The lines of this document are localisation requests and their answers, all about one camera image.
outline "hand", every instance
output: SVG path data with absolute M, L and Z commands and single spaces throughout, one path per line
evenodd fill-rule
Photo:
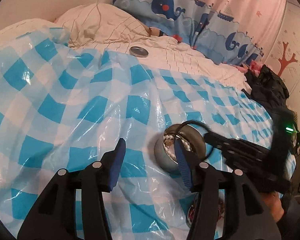
M 278 222 L 283 214 L 284 210 L 281 206 L 281 201 L 277 192 L 272 193 L 260 193 L 262 200 L 266 203 L 270 209 L 271 215 L 275 222 Z

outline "plastic sheet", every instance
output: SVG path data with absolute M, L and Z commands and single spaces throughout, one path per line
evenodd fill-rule
M 117 52 L 74 51 L 68 35 L 50 28 L 0 48 L 1 221 L 17 236 L 58 169 L 83 169 L 122 137 L 127 150 L 119 180 L 104 194 L 113 239 L 186 239 L 193 195 L 180 176 L 158 167 L 158 137 L 173 123 L 196 119 L 224 136 L 269 147 L 270 116 L 243 92 L 207 77 L 149 69 Z M 228 169 L 218 150 L 209 162 Z M 290 157 L 290 174 L 294 165 Z M 80 201 L 77 191 L 83 238 Z

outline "whale print curtain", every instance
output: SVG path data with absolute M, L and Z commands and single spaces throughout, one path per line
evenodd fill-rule
M 113 4 L 216 64 L 240 65 L 266 58 L 286 0 L 113 0 Z

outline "bed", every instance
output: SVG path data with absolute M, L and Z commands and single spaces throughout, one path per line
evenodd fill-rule
M 149 56 L 127 54 L 134 45 Z M 154 143 L 171 124 L 196 119 L 226 137 L 270 147 L 271 118 L 241 92 L 246 86 L 236 68 L 215 65 L 172 37 L 149 37 L 135 18 L 107 4 L 73 8 L 55 23 L 33 19 L 3 29 L 1 221 L 16 236 L 59 168 L 82 169 L 124 138 L 117 187 L 104 194 L 113 239 L 185 239 L 194 196 L 180 176 L 158 167 Z M 229 171 L 219 150 L 208 161 Z M 288 177 L 294 167 L 289 155 Z M 77 233 L 84 237 L 80 201 L 78 191 Z

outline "red tree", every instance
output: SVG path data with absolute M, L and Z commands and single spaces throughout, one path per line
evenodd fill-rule
M 286 59 L 286 50 L 288 47 L 289 43 L 284 43 L 283 42 L 283 54 L 282 54 L 282 58 L 279 58 L 279 62 L 280 62 L 280 71 L 278 73 L 278 76 L 281 76 L 282 72 L 284 71 L 284 69 L 292 62 L 298 62 L 298 60 L 295 59 L 296 54 L 293 53 L 292 58 L 290 60 Z

